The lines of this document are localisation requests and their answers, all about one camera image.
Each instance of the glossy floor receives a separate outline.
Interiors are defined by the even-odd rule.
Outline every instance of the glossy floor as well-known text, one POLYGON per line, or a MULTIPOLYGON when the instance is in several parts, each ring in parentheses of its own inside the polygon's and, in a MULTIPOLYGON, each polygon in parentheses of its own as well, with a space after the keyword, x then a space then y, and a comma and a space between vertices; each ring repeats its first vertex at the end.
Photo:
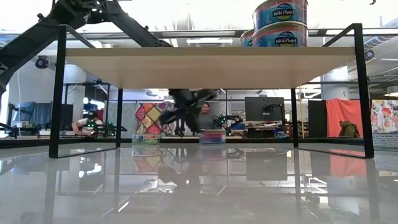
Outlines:
POLYGON ((63 159, 0 150, 0 223, 397 223, 398 153, 289 147, 124 145, 63 159))

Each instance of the backpack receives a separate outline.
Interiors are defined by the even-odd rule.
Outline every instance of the backpack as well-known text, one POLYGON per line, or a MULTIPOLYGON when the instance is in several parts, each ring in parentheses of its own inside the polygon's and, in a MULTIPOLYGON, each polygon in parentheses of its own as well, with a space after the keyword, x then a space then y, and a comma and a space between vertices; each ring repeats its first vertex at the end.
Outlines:
POLYGON ((360 138, 358 128, 356 124, 353 124, 350 121, 340 121, 341 131, 339 133, 339 137, 344 138, 360 138))

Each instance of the wooden tabletop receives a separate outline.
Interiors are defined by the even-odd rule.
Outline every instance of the wooden tabletop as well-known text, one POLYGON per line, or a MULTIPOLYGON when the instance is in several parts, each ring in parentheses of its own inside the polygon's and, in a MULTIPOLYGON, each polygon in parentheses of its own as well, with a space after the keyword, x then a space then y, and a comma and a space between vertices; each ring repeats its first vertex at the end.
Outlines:
POLYGON ((295 88, 355 58, 352 47, 67 49, 118 88, 295 88))

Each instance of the poster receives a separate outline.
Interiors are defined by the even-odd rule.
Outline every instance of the poster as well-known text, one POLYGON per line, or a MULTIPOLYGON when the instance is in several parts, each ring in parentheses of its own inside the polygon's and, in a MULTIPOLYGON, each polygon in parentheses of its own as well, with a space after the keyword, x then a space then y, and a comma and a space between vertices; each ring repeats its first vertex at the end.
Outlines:
POLYGON ((371 122, 373 133, 398 133, 398 100, 372 100, 371 122))

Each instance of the colorful quilt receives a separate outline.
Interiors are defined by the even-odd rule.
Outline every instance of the colorful quilt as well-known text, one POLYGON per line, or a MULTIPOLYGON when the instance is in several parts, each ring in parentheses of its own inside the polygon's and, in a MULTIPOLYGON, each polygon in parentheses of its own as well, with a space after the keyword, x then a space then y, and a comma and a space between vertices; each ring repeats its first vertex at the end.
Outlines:
POLYGON ((136 110, 136 134, 172 134, 175 123, 160 125, 161 113, 173 108, 172 103, 139 103, 136 110))

